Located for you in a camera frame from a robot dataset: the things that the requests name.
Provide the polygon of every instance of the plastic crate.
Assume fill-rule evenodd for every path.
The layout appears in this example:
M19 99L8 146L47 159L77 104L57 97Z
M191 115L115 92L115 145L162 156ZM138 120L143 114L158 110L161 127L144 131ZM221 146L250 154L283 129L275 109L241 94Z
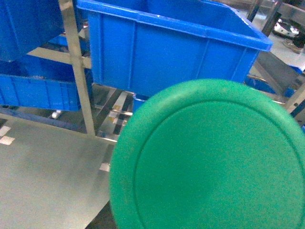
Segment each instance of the plastic crate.
M81 11L74 10L80 31ZM17 60L64 32L58 0L2 0L0 20L0 61Z
M88 92L92 80L88 70ZM72 66L24 56L0 62L0 104L78 111L81 108Z
M259 52L272 46L220 3L78 0L78 7L89 10L93 81L146 96L192 79L242 83Z
M244 83L247 86L252 87L256 90L275 94L275 91L267 83L265 83L261 80L251 79L251 78L247 77L245 79ZM295 93L295 91L293 89L288 88L287 91L285 92L284 96L290 98L294 93Z

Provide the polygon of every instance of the metal shelf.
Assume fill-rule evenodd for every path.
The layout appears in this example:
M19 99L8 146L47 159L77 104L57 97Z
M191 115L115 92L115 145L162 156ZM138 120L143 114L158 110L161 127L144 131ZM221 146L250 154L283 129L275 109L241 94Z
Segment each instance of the metal shelf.
M67 114L71 116L69 119L75 120L78 118L81 121L76 125L66 121L51 119L49 118L49 115L41 116L28 113L28 111L31 109L20 111L20 109L12 110L10 108L3 107L0 107L0 119L17 120L19 122L26 122L35 126L43 126L53 129L60 128L69 134L73 133L78 136L87 135L88 137L98 138L102 142L114 145L116 140L100 137L100 126L106 119L109 112L112 110L112 106L120 97L122 90L111 89L108 90L107 94L99 91L99 93L107 97L105 103L102 104L96 101L94 102L96 99L89 97L84 69L91 69L91 59L89 57L82 56L81 53L73 2L72 0L59 0L58 2L64 22L65 36L68 42L69 53L39 47L29 52L28 55L67 63L73 66L75 81L81 102L81 111L77 113L68 112ZM124 114L126 111L116 110L116 112Z

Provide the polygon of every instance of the round lid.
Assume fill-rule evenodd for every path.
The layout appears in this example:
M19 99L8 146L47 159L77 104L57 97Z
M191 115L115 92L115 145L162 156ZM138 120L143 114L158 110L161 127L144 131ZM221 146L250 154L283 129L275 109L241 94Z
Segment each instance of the round lid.
M170 87L132 116L115 147L120 229L301 228L305 138L260 92L230 81Z

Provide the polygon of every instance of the metal frame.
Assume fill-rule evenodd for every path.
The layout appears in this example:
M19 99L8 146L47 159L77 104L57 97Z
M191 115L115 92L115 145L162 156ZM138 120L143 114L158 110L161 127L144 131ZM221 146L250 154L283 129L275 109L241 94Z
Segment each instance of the metal frame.
M255 0L254 4L251 7L251 10L248 13L248 19L250 21L253 21L261 4L262 4L261 0ZM271 8L271 13L266 19L262 32L265 35L269 36L273 27L275 26L276 22L280 17L285 19L290 19L305 28L305 10L283 3L282 0L278 0L274 3L273 7ZM287 69L288 72L283 71L283 68L285 66L282 65L284 63L281 63L282 61L276 60L275 58L270 60L271 55L272 55L271 53L262 53L258 57L258 60L255 62L254 66L263 76L263 78L268 81L269 85L279 94L277 96L277 97L281 97L279 102L283 104L287 112L292 113L305 100L305 83L302 84L297 89L295 94L290 99L286 100L286 98L282 97L281 95L283 95L283 93L287 89L286 84L290 84L290 85L293 84L291 81L296 79L296 75L295 75L296 73L292 73L291 71L289 71L289 69ZM265 66L267 60L268 61L270 60L271 63L268 63L268 66ZM305 109L301 111L299 114L297 114L295 119L300 125L304 125Z
M80 97L81 112L84 119L85 129L82 125L75 125L60 120L50 119L49 115L44 117L3 107L0 107L0 119L26 122L35 126L43 126L45 128L60 128L64 129L67 133L74 133L82 136L86 135L90 138L98 138L110 145L115 145L115 140L97 136L100 126L110 111L124 115L132 115L132 113L112 109L112 106L121 95L122 90L114 89L103 106L95 105L94 99L89 97L84 69L91 69L91 59L89 57L83 57L81 53L73 2L72 0L58 0L58 2L63 18L69 53L39 47L29 52L28 55L72 65Z

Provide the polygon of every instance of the metal surface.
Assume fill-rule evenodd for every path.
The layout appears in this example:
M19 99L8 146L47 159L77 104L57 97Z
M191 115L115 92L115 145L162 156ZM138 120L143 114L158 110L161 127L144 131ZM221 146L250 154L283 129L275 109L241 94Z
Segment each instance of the metal surface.
M67 36L71 63L73 66L75 81L81 101L82 113L86 125L87 134L95 136L90 98L87 90L86 77L82 61L81 46L77 32L76 19L72 0L59 0L64 28Z
M248 12L247 19L251 22L253 22L254 17L256 16L263 0L255 0Z
M305 125L305 109L303 109L300 113L295 116L295 120L300 126Z
M287 112L294 111L305 100L305 84L303 84L285 104Z
M278 95L284 95L287 88L299 76L295 70L271 52L261 52L254 67Z
M43 59L48 59L52 61L58 61L61 63L68 63L72 64L70 54L60 51L55 51L51 49L45 49L45 48L36 48L33 51L29 52L28 55L40 57ZM84 68L91 69L91 58L89 57L82 57L82 62Z
M281 18L290 19L305 27L305 10L283 3L278 12Z
M110 98L107 100L107 102L104 104L104 106L101 108L101 111L98 113L98 115L96 117L96 125L95 125L96 131L99 130L100 126L105 121L110 110L112 109L113 105L118 100L118 98L120 97L122 92L123 92L122 90L116 89L111 94Z
M108 173L99 170L107 144L58 128L5 125L15 140L0 144L0 227L84 229L109 201Z
M275 24L279 20L281 14L278 13L279 8L282 5L283 0L277 0L275 1L273 7L270 10L270 14L267 17L267 20L265 22L265 25L262 29L262 32L266 35L269 36L272 29L274 28Z

